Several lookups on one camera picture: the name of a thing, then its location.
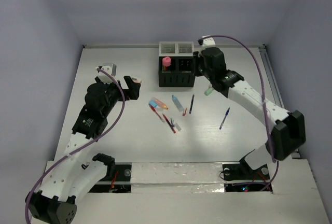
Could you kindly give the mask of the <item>blue highlighter cap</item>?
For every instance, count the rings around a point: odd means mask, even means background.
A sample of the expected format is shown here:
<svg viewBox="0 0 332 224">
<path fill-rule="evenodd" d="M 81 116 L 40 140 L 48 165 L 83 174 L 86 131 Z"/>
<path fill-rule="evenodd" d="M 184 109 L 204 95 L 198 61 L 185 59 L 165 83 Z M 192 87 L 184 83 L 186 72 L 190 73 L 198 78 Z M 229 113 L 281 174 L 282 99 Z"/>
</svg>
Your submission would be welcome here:
<svg viewBox="0 0 332 224">
<path fill-rule="evenodd" d="M 156 102 L 154 102 L 153 100 L 149 101 L 149 105 L 152 106 L 153 108 L 158 107 L 158 104 Z"/>
</svg>

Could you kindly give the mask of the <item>green highlighter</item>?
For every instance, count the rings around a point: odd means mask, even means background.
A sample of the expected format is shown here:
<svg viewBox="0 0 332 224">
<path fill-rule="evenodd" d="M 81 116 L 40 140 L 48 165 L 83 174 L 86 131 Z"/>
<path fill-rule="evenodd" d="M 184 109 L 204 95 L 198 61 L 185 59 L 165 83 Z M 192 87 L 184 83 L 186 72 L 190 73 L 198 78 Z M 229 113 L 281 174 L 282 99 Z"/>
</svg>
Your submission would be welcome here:
<svg viewBox="0 0 332 224">
<path fill-rule="evenodd" d="M 205 90 L 204 95 L 209 96 L 213 92 L 213 88 L 209 87 L 208 89 Z"/>
</svg>

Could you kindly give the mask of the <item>orange highlighter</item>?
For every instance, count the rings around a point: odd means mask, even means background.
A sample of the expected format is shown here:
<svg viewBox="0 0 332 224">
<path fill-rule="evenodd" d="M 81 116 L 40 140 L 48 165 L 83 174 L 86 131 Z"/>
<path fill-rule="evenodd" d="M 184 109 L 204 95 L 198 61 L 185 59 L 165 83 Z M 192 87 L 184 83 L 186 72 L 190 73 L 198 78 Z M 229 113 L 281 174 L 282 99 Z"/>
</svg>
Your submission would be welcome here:
<svg viewBox="0 0 332 224">
<path fill-rule="evenodd" d="M 153 101 L 154 101 L 154 102 L 155 102 L 160 108 L 162 108 L 162 109 L 166 109 L 166 110 L 169 109 L 169 108 L 167 107 L 167 105 L 166 105 L 164 102 L 160 101 L 159 99 L 153 97 L 152 100 L 153 100 Z"/>
</svg>

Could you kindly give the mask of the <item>blue highlighter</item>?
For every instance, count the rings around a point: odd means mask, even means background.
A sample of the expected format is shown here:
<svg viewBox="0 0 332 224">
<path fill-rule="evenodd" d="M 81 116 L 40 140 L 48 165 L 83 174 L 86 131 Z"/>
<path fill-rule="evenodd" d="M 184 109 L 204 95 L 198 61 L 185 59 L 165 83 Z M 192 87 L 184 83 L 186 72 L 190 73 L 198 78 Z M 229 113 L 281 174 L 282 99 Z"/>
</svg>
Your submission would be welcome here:
<svg viewBox="0 0 332 224">
<path fill-rule="evenodd" d="M 180 103 L 180 101 L 178 100 L 178 98 L 175 95 L 172 95 L 172 101 L 173 101 L 174 105 L 176 106 L 176 108 L 178 109 L 178 111 L 180 111 L 180 112 L 184 111 L 182 104 Z"/>
</svg>

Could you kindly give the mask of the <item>purple ink pen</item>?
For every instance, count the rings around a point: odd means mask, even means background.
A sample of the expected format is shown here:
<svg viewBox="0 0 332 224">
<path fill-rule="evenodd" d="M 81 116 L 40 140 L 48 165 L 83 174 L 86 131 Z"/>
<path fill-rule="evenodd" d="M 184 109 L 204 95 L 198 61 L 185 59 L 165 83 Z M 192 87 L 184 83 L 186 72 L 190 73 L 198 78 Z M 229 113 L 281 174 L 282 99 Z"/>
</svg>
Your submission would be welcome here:
<svg viewBox="0 0 332 224">
<path fill-rule="evenodd" d="M 193 94 L 192 97 L 191 97 L 190 108 L 189 108 L 189 114 L 192 113 L 194 99 L 195 99 L 195 94 Z"/>
</svg>

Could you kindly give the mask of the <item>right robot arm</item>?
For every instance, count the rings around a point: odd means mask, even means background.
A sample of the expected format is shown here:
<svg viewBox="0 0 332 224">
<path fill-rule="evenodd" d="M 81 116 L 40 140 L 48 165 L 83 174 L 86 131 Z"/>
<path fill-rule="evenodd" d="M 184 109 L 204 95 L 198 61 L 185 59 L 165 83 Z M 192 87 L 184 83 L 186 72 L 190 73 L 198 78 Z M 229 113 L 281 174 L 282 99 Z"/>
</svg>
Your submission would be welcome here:
<svg viewBox="0 0 332 224">
<path fill-rule="evenodd" d="M 207 47 L 193 53 L 195 75 L 204 76 L 212 88 L 236 102 L 266 128 L 265 144 L 240 160 L 239 173 L 253 177 L 258 168 L 283 161 L 306 141 L 305 118 L 299 111 L 290 112 L 265 98 L 235 71 L 227 69 L 224 53 L 217 47 Z"/>
</svg>

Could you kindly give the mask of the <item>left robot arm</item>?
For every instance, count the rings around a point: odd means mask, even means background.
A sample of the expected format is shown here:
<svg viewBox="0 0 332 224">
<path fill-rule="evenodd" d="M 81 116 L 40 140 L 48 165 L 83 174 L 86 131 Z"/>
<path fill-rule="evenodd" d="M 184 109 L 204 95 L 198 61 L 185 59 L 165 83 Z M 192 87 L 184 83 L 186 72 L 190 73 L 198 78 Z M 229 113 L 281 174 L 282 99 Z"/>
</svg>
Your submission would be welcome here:
<svg viewBox="0 0 332 224">
<path fill-rule="evenodd" d="M 117 102 L 139 98 L 141 80 L 125 76 L 127 88 L 109 74 L 100 74 L 87 88 L 85 103 L 72 128 L 61 159 L 35 183 L 25 199 L 25 221 L 34 217 L 45 223 L 72 223 L 77 203 L 101 179 L 116 176 L 115 159 L 91 148 L 115 125 L 107 117 Z"/>
</svg>

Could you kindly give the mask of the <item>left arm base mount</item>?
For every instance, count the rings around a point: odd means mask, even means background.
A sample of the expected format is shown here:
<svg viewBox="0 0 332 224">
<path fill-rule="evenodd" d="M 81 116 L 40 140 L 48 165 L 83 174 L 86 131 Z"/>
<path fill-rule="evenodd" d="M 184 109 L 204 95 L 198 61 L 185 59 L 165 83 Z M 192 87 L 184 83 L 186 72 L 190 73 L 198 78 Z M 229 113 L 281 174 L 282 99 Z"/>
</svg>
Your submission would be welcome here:
<svg viewBox="0 0 332 224">
<path fill-rule="evenodd" d="M 116 163 L 113 177 L 105 176 L 91 189 L 90 193 L 130 193 L 131 192 L 131 163 Z"/>
</svg>

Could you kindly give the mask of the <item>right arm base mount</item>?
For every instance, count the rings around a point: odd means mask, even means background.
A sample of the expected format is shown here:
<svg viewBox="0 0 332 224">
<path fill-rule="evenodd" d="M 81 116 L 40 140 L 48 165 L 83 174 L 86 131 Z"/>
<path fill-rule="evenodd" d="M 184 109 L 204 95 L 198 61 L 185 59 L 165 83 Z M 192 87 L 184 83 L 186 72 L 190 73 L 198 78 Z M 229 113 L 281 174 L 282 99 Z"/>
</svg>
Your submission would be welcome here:
<svg viewBox="0 0 332 224">
<path fill-rule="evenodd" d="M 239 163 L 226 163 L 219 177 L 224 181 L 225 192 L 272 192 L 266 164 L 252 172 L 243 172 Z"/>
</svg>

